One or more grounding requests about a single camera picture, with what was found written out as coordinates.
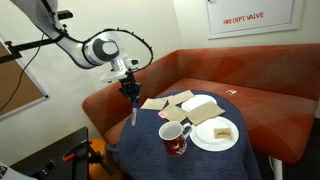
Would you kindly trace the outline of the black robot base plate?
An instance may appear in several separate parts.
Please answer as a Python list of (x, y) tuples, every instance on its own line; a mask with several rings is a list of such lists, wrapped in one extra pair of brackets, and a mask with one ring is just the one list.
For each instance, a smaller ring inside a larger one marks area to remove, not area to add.
[(11, 168), (25, 175), (30, 175), (41, 165), (49, 161), (54, 163), (43, 180), (89, 180), (87, 150), (82, 148), (69, 161), (64, 162), (63, 156), (88, 139), (88, 128), (82, 127), (45, 148), (14, 163)]

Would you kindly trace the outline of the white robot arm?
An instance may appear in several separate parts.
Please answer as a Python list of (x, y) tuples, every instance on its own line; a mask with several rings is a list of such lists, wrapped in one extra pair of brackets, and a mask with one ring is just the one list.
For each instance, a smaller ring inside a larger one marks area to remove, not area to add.
[(91, 69), (105, 63), (111, 71), (100, 78), (103, 83), (119, 80), (119, 91), (132, 102), (139, 98), (140, 84), (134, 80), (133, 66), (120, 37), (112, 29), (104, 30), (86, 41), (72, 38), (60, 23), (58, 0), (10, 0), (46, 36), (65, 51), (80, 68)]

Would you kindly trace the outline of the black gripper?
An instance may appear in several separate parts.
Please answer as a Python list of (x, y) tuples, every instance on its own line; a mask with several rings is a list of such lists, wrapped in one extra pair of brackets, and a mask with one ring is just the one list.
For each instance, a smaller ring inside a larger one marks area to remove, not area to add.
[(128, 97), (131, 101), (139, 101), (141, 84), (135, 80), (134, 74), (129, 72), (127, 77), (120, 80), (121, 87), (119, 91), (122, 95)]

